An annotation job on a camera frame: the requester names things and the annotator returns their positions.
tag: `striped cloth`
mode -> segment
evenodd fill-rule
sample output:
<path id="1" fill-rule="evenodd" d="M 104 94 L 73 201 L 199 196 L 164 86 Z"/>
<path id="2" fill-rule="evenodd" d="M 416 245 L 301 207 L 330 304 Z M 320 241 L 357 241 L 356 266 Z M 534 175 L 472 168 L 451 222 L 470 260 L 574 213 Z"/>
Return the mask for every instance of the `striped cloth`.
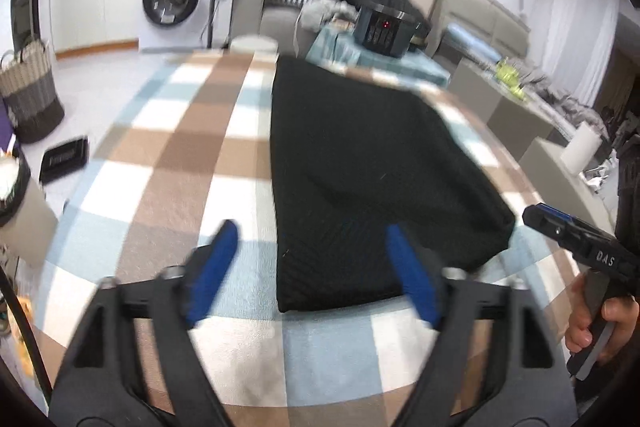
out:
<path id="1" fill-rule="evenodd" d="M 194 53 L 161 68 L 118 117 L 60 220 L 35 301 L 36 335 L 53 377 L 102 277 L 150 279 L 182 263 L 228 218 L 241 227 L 241 245 L 191 338 L 236 426 L 391 424 L 436 339 L 408 300 L 316 313 L 277 309 L 269 158 L 275 61 Z M 450 94 L 377 71 L 337 71 L 415 89 L 516 214 L 540 201 L 494 136 Z M 577 271 L 565 251 L 520 222 L 510 248 L 478 278 L 504 284 L 519 275 L 559 341 L 570 313 L 566 288 Z M 137 327 L 153 404 L 171 410 L 150 324 Z M 476 330 L 457 409 L 478 388 L 488 328 L 479 323 Z"/>

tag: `tile floor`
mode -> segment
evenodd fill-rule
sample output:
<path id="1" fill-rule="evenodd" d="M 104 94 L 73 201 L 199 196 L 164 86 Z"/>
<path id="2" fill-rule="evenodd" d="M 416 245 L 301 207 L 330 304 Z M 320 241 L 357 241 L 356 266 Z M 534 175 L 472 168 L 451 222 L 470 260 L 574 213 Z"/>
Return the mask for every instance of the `tile floor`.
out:
<path id="1" fill-rule="evenodd" d="M 137 51 L 112 52 L 66 58 L 53 64 L 65 118 L 44 140 L 22 146 L 31 176 L 38 179 L 44 152 L 60 142 L 87 135 L 90 154 L 93 153 L 118 113 L 168 57 Z M 62 213 L 80 175 L 75 172 L 46 185 L 47 201 L 56 215 Z"/>

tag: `woven basket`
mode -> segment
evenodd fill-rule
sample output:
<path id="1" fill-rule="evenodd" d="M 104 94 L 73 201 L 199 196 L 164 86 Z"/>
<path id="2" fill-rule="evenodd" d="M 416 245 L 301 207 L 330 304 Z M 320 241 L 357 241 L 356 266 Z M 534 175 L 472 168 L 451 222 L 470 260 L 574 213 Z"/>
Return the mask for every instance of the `woven basket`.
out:
<path id="1" fill-rule="evenodd" d="M 51 73 L 51 61 L 41 40 L 27 44 L 13 60 L 0 59 L 0 95 L 15 127 L 15 134 L 23 143 L 43 139 L 53 131 L 65 112 L 60 105 Z"/>

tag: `toilet paper roll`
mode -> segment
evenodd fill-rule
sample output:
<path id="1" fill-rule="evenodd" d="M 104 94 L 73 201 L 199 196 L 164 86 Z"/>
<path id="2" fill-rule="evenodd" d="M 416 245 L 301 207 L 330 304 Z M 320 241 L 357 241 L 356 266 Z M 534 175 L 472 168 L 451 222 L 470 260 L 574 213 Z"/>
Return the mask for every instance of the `toilet paper roll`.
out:
<path id="1" fill-rule="evenodd" d="M 578 175 L 593 158 L 601 142 L 600 133 L 586 122 L 582 122 L 571 142 L 560 155 L 560 159 L 571 174 Z"/>

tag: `white stool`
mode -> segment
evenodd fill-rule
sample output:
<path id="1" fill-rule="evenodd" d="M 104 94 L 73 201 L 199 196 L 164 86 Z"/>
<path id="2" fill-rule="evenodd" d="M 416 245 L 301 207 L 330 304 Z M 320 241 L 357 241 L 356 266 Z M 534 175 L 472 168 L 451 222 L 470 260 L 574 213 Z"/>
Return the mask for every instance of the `white stool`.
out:
<path id="1" fill-rule="evenodd" d="M 229 49 L 232 53 L 265 53 L 278 52 L 278 42 L 260 35 L 241 35 L 231 41 Z"/>

